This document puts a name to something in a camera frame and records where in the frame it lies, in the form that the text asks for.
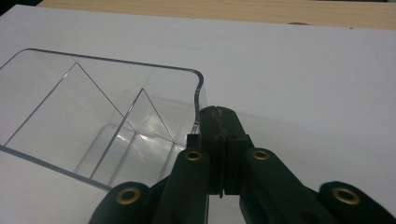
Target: metal grommet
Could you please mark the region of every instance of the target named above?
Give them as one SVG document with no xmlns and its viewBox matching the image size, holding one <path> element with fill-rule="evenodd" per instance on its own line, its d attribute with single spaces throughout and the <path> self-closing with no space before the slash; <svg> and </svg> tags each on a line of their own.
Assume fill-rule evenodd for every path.
<svg viewBox="0 0 396 224">
<path fill-rule="evenodd" d="M 130 204 L 136 202 L 140 198 L 140 189 L 136 187 L 126 188 L 117 194 L 117 203 Z"/>
<path fill-rule="evenodd" d="M 199 151 L 191 151 L 187 153 L 185 157 L 189 161 L 198 161 L 202 158 L 202 153 Z"/>
<path fill-rule="evenodd" d="M 337 187 L 332 189 L 332 195 L 334 195 L 334 197 L 342 203 L 347 203 L 350 205 L 361 203 L 361 198 L 359 195 L 351 189 Z"/>
<path fill-rule="evenodd" d="M 270 154 L 266 151 L 256 150 L 252 153 L 253 157 L 259 161 L 265 161 L 270 159 Z"/>
</svg>

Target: clamp jaw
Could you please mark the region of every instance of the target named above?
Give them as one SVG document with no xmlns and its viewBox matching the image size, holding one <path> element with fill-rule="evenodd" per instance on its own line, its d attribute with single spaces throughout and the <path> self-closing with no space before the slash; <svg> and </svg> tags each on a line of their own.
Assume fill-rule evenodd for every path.
<svg viewBox="0 0 396 224">
<path fill-rule="evenodd" d="M 341 182 L 305 187 L 270 150 L 254 147 L 231 109 L 200 111 L 200 133 L 189 134 L 172 173 L 149 188 L 116 186 L 94 211 L 91 224 L 203 224 L 208 195 L 239 195 L 248 224 L 396 223 L 361 190 Z"/>
</svg>

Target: transparent plastic tray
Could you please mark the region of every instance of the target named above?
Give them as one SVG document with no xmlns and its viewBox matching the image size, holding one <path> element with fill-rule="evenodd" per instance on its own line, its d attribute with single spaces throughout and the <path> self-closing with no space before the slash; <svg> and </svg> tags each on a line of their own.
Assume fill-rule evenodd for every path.
<svg viewBox="0 0 396 224">
<path fill-rule="evenodd" d="M 100 188 L 170 174 L 197 112 L 191 69 L 26 49 L 0 68 L 0 145 Z"/>
</svg>

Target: wooden surface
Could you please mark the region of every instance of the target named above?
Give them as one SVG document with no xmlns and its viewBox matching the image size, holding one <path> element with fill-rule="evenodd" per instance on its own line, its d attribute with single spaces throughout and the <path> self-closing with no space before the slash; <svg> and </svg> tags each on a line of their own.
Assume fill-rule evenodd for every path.
<svg viewBox="0 0 396 224">
<path fill-rule="evenodd" d="M 396 3 L 306 0 L 44 0 L 40 7 L 396 30 Z"/>
</svg>

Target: white paper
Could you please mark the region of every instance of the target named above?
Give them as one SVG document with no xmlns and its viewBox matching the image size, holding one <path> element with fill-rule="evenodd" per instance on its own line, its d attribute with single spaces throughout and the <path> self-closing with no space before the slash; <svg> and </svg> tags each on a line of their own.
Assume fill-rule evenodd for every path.
<svg viewBox="0 0 396 224">
<path fill-rule="evenodd" d="M 395 31 L 39 7 L 0 18 L 0 64 L 38 48 L 199 70 L 209 104 L 235 110 L 255 146 L 274 151 L 309 188 L 347 182 L 394 216 L 395 43 Z M 62 199 L 43 198 L 54 179 Z M 0 153 L 1 223 L 86 222 L 105 195 L 87 188 Z M 74 210 L 77 199 L 63 195 L 70 190 L 93 205 Z M 237 197 L 226 200 L 212 200 L 209 223 L 243 222 Z"/>
</svg>

